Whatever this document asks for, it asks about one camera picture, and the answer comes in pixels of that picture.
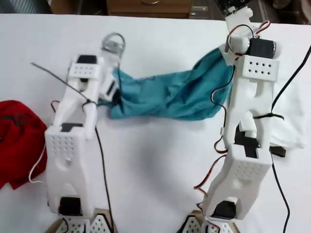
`black cable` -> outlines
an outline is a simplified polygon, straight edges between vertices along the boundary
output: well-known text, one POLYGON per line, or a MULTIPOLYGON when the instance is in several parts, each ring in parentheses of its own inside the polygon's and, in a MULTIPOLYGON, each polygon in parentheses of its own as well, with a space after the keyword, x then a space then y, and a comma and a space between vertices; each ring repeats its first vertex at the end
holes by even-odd
POLYGON ((266 117, 278 117, 284 120, 284 116, 279 115, 279 114, 274 114, 274 113, 267 113, 267 114, 260 115, 260 116, 254 116, 253 119, 262 119, 266 117))
POLYGON ((55 107, 54 107, 54 103, 59 103, 59 101, 58 101, 58 100, 53 100, 53 101, 51 102, 51 107, 52 107, 52 109, 53 109, 53 112, 55 113, 55 112, 56 112, 56 109, 55 109, 55 107))
MULTIPOLYGON (((310 53, 311 53, 311 45, 307 51, 307 54, 305 56, 305 58, 303 59, 302 63, 300 64, 300 66, 297 68, 297 70, 293 73, 293 75, 288 79, 288 81, 285 83, 285 85, 282 87, 282 89, 280 90, 280 92, 278 93, 278 95, 276 96, 276 98, 273 100, 273 103, 272 103, 272 108, 271 108, 271 112, 274 108, 274 106, 276 105, 276 102, 278 101, 278 99, 280 98, 280 96, 283 94, 283 92, 285 91, 285 89, 288 87, 288 85, 293 81, 294 77, 296 77, 296 75, 298 74, 298 72, 302 69, 302 67, 306 64, 309 56, 310 56, 310 53)), ((272 170, 273 170, 273 174, 274 174, 274 177, 276 179, 276 183, 277 183, 277 186, 278 186, 278 189, 280 190, 280 193, 281 193, 281 196, 284 200, 284 203, 286 205, 286 209, 287 209, 287 217, 286 217, 286 220, 285 220, 285 223, 284 223, 284 228, 283 228, 283 233, 286 232, 286 228, 287 228, 287 223, 288 223, 288 220, 290 218, 290 215, 291 215, 291 210, 290 210, 290 207, 288 205, 288 202, 285 198, 285 195, 283 193, 283 190, 282 190, 282 187, 278 181, 278 177, 277 177, 277 173, 276 173, 276 167, 274 165, 274 161, 272 159, 272 170)))
POLYGON ((283 94, 283 92, 285 91, 285 89, 287 88, 287 86, 293 81, 294 77, 298 74, 298 72, 302 69, 302 67, 306 64, 309 56, 310 56, 310 53, 311 53, 311 45, 307 51, 307 54, 305 56, 305 58, 303 59, 302 63, 300 64, 300 66, 297 68, 297 70, 293 73, 293 75, 290 77, 290 79, 288 79, 288 81, 285 83, 285 85, 282 87, 282 89, 280 90, 280 92, 278 93, 278 95, 276 96, 276 98, 273 100, 273 103, 272 103, 272 109, 271 111, 273 110, 276 102, 278 101, 278 99, 280 98, 280 96, 283 94))
POLYGON ((68 222, 67 222, 66 219, 63 218, 63 221, 64 221, 65 224, 66 224, 66 230, 65 230, 64 232, 62 232, 62 233, 67 233, 67 232, 69 231, 69 225, 68 225, 68 222))
MULTIPOLYGON (((65 84, 66 86, 69 86, 71 89, 75 90, 76 92, 78 92, 80 95, 82 95, 85 99, 86 99, 86 102, 82 105, 82 110, 83 110, 83 106, 85 104, 88 104, 88 103, 94 103, 96 104, 96 102, 90 100, 89 98, 87 98, 85 95, 83 95, 82 93, 80 93, 77 89, 75 89, 74 87, 72 87, 71 85, 69 85, 68 83, 66 83, 65 81, 63 81, 62 79, 60 79, 58 76, 56 76, 55 74, 53 74, 51 71, 49 71, 48 69, 45 69, 39 65, 37 65, 36 63, 31 63, 33 66, 51 74, 53 77, 55 77, 56 79, 60 80, 63 84, 65 84)), ((51 102, 51 107, 53 109, 53 111, 55 112, 55 108, 53 106, 53 103, 54 102, 58 102, 57 100, 53 100, 51 102)), ((110 196, 109 196, 109 191, 108 191, 108 185, 107 185, 107 178, 106 178, 106 170, 105 170, 105 163, 104 163, 104 152, 103 152, 103 148, 102 148, 102 143, 101 143, 101 139, 100 139, 100 136, 98 134, 98 130, 97 130, 97 127, 95 126, 95 132, 96 132, 96 136, 97 136, 97 139, 98 139, 98 143, 99 143, 99 147, 100 147, 100 150, 101 150, 101 154, 102 154, 102 162, 103 162, 103 173, 104 173, 104 182, 105 182, 105 188, 106 188, 106 195, 107 195, 107 199, 108 199, 108 206, 109 206, 109 214, 110 214, 110 217, 111 217, 111 226, 112 226, 112 230, 111 232, 114 233, 114 221, 113 221, 113 217, 112 217, 112 211, 111 211, 111 203, 110 203, 110 196)))
POLYGON ((277 186, 278 186, 278 189, 280 190, 280 193, 283 197, 283 200, 284 200, 284 203, 286 205, 286 209, 287 209, 287 216, 286 216, 286 220, 285 220, 285 223, 284 223, 284 228, 283 228, 283 233, 286 232, 286 228, 287 228, 287 223, 288 223, 288 220, 290 219, 290 215, 291 215, 291 210, 290 210, 290 206, 288 205, 287 203, 287 200, 285 198, 285 195, 283 193, 283 190, 281 188, 281 185, 280 185, 280 182, 278 181, 278 178, 277 178, 277 173, 276 173, 276 167, 274 166, 274 161, 272 159, 272 170, 273 170, 273 174, 274 174, 274 178, 276 179, 276 183, 277 183, 277 186))
POLYGON ((97 139, 98 139, 98 143, 99 143, 99 148, 100 148, 101 154, 102 154, 104 181, 105 181, 105 188, 106 188, 106 194, 107 194, 107 200, 108 200, 108 206, 109 206, 109 214, 110 214, 110 217, 111 217, 111 226, 112 226, 111 232, 113 233, 113 232, 114 232, 114 222, 113 222, 113 217, 112 217, 110 196, 109 196, 108 184, 107 184, 107 178, 106 178, 106 169, 105 169, 104 152, 103 152, 103 147, 102 147, 102 143, 101 143, 101 139, 100 139, 100 136, 99 136, 97 127, 95 127, 95 133, 96 133, 96 136, 97 136, 97 139))
POLYGON ((69 85, 68 83, 66 83, 64 80, 62 80, 61 78, 59 78, 56 74, 52 73, 51 71, 49 71, 48 69, 45 69, 42 66, 39 66, 38 64, 31 62, 31 65, 51 74, 54 78, 58 79, 59 81, 61 81, 63 84, 65 84, 66 86, 70 87, 72 90, 76 91, 77 93, 79 93, 81 96, 83 96, 86 100, 88 100, 88 98, 83 95, 80 91, 78 91, 76 88, 74 88, 73 86, 69 85))

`white table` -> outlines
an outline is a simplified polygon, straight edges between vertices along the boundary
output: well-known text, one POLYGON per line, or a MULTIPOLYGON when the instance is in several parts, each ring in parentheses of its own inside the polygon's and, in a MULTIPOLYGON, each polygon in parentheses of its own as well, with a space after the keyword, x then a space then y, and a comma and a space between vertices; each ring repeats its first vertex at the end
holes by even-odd
MULTIPOLYGON (((0 15, 0 100, 20 100, 49 123, 53 116, 50 102, 60 100, 65 87, 30 62, 64 78, 71 57, 98 52, 101 39, 110 32, 119 32, 126 39, 121 68, 134 77, 145 77, 192 68, 225 41, 227 28, 224 22, 207 20, 0 15)), ((263 35, 283 45, 280 77, 287 79, 309 47, 311 27, 274 24, 263 35)), ((306 99, 311 97, 310 73, 309 60, 295 80, 306 99)), ((147 117, 110 120, 106 113, 105 107, 99 110, 98 129, 119 232, 176 232, 196 208, 195 203, 202 200, 192 187, 217 157, 213 143, 219 137, 223 112, 197 122, 147 117)), ((289 233, 307 232, 311 221, 310 150, 308 145, 288 152, 286 159, 275 158, 292 211, 289 233)), ((95 166, 90 172, 97 206, 107 208, 96 141, 86 162, 95 166)), ((28 183, 15 191, 6 185, 0 190, 1 232, 44 232, 57 219, 46 204, 45 187, 40 184, 28 183)), ((242 233, 282 232, 285 217, 283 200, 269 171, 258 200, 238 226, 242 233)))

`circuit board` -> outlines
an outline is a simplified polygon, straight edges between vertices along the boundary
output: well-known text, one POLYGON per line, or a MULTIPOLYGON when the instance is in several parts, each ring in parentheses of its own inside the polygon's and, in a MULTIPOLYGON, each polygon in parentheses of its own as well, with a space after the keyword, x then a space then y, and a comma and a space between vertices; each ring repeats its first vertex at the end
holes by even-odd
POLYGON ((245 7, 251 0, 215 0, 223 15, 227 17, 245 7))

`red cloth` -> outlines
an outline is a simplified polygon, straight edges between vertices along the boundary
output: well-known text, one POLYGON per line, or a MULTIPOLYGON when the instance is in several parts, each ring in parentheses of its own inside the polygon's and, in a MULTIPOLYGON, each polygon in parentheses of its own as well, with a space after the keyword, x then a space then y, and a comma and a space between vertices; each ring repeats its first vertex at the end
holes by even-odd
MULTIPOLYGON (((28 181, 28 174, 43 150, 46 125, 23 103, 0 102, 0 188, 7 182, 17 189, 28 181)), ((45 170, 47 153, 32 173, 45 170)))

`teal cloth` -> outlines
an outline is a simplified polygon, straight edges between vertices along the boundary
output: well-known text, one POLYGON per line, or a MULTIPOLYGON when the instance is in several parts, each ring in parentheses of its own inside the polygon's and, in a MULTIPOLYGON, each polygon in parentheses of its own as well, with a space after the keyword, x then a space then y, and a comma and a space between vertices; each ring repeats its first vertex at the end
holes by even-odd
MULTIPOLYGON (((215 49, 199 60, 192 70, 133 79, 120 71, 121 101, 110 105, 111 118, 137 116, 167 117, 181 120, 202 120, 213 117, 220 106, 210 101, 211 92, 228 83, 233 67, 227 66, 215 49)), ((223 103, 231 84, 214 94, 214 101, 223 103)))

